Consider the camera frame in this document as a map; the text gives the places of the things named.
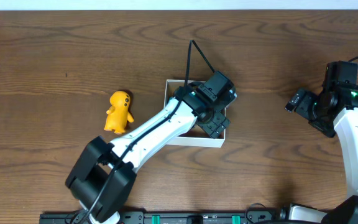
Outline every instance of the toy face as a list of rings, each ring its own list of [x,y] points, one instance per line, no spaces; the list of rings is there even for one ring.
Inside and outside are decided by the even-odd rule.
[[[124,91],[117,91],[110,97],[110,104],[115,107],[126,107],[128,108],[131,103],[130,96]]]

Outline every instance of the white box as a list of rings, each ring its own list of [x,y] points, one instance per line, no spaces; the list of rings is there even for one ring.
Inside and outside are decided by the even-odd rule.
[[[165,99],[164,107],[168,103],[168,100],[173,96],[173,92],[179,87],[183,86],[184,80],[167,80],[165,85]],[[218,138],[213,139],[209,137],[198,125],[181,136],[175,137],[167,143],[174,146],[199,146],[199,147],[222,147],[224,140],[226,139],[226,130],[223,131]]]

